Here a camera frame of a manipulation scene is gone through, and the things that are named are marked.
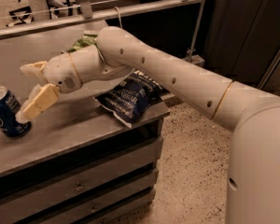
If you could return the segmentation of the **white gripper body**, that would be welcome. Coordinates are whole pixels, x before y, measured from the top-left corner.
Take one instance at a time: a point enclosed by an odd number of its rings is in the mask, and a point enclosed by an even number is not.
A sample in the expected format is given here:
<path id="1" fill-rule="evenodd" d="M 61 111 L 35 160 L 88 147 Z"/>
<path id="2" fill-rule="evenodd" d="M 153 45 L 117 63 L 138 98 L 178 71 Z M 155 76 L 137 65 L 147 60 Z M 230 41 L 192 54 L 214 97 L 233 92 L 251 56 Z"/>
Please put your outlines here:
<path id="1" fill-rule="evenodd" d="M 47 82 L 56 85 L 61 93 L 70 93 L 82 87 L 82 82 L 69 53 L 50 59 L 43 74 Z"/>

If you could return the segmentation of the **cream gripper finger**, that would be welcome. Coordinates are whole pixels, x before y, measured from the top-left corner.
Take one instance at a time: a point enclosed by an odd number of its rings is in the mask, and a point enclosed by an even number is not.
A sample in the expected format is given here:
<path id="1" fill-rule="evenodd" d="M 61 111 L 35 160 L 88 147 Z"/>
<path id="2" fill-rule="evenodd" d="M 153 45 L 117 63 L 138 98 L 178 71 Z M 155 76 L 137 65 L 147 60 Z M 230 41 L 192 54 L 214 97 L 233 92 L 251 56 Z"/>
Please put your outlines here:
<path id="1" fill-rule="evenodd" d="M 28 99 L 22 104 L 20 110 L 16 114 L 16 121 L 26 123 L 35 119 L 45 110 L 54 105 L 60 96 L 61 92 L 57 86 L 46 84 L 41 86 L 35 85 Z"/>
<path id="2" fill-rule="evenodd" d="M 21 72 L 28 77 L 37 77 L 41 82 L 47 82 L 44 76 L 44 68 L 47 66 L 46 61 L 28 63 L 20 67 Z"/>

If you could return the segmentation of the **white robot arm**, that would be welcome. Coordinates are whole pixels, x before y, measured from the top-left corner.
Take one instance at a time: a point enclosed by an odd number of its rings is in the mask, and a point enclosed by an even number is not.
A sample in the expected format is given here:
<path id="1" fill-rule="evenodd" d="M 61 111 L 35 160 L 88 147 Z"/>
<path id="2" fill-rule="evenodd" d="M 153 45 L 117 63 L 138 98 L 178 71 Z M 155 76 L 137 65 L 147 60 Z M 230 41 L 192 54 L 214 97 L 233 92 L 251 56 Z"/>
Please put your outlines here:
<path id="1" fill-rule="evenodd" d="M 280 97 L 154 49 L 121 28 L 105 27 L 86 48 L 22 66 L 41 82 L 16 119 L 35 119 L 60 94 L 134 69 L 231 131 L 225 223 L 280 224 Z"/>

